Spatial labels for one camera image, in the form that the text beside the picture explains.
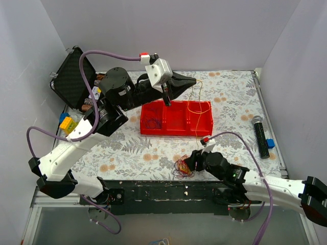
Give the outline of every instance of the floral tablecloth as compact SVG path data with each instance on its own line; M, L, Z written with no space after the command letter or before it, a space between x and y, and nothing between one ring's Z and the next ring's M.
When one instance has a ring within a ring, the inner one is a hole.
M203 81L201 100L212 103L214 119L213 134L233 131L249 144L265 175L280 177L279 157L275 149L269 159L259 157L258 145L251 119L254 115L264 117L260 99L250 71L188 71L179 72ZM140 72L129 72L136 81ZM191 100L199 100L201 84L194 86ZM178 100L188 100L191 89ZM125 112L129 118L108 139L85 154L72 170L88 176L100 176L105 180L176 180L172 168L176 160L190 155L197 149L196 137L159 137L140 134L141 107ZM266 138L270 138L264 120ZM214 151L220 151L233 164L256 170L256 166L243 146L233 135L217 137ZM196 172L188 180L216 180L211 174Z

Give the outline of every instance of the gray leaf pattern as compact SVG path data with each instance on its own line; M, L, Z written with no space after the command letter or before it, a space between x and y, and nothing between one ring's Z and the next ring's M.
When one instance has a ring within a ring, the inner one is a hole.
M129 72L133 81L143 72ZM203 82L201 100L210 101L214 119L213 134L233 131L242 135L251 148L265 175L280 177L279 157L275 149L270 159L259 156L256 137L251 124L255 115L265 117L260 99L249 71L187 71L184 76L195 77ZM199 100L201 84L193 86L191 100ZM188 89L178 100L187 101L191 94ZM139 132L141 107L124 112L129 118L108 139L100 142L85 154L72 170L88 176L100 176L107 180L172 180L171 170L176 160L191 155L199 147L195 137L145 136ZM267 121L263 126L266 138L271 138ZM214 151L219 151L233 164L256 170L256 166L242 142L234 135L222 135L215 139ZM202 171L188 180L216 180Z

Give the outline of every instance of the blue object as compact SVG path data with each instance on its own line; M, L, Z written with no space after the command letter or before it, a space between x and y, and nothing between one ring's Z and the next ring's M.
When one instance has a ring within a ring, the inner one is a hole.
M275 147L275 142L273 139L267 139L268 149L273 149Z
M68 113L62 113L59 117L59 124L61 124L67 116L69 116Z

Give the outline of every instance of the red tray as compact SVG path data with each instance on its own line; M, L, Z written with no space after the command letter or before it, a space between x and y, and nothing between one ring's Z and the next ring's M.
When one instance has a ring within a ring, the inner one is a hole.
M153 101L142 106L140 128L146 135L207 136L213 132L211 103L190 101L189 109L194 112L207 112L201 115L197 131L196 124L200 114L188 110L188 101L171 101L165 106L163 101Z

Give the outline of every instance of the orange cord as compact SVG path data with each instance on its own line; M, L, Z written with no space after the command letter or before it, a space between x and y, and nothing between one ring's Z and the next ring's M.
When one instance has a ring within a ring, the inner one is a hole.
M199 122L200 122L200 118L201 118L201 115L209 110L211 110L211 105L210 103L207 101L208 105L209 105L209 109L207 109L206 111L203 111L202 112L202 107L201 107L201 90L202 90L202 87L203 87L203 82L201 80L197 80L198 82L201 83L201 88L200 88L200 92L199 92L199 105L200 105L200 111L201 112L196 112L196 111L191 111L189 109L189 104L190 104L190 99L192 97L192 94L193 94L193 87L191 87L192 89L192 92L190 94L190 97L189 97L189 100L188 100L188 111L194 113L194 114L199 114L199 118L198 118L198 122L196 123L196 127L195 127L195 137L196 137L196 145L198 146L198 150L199 150L199 143L198 143L198 134L197 134L197 130L198 130L198 126L199 126Z

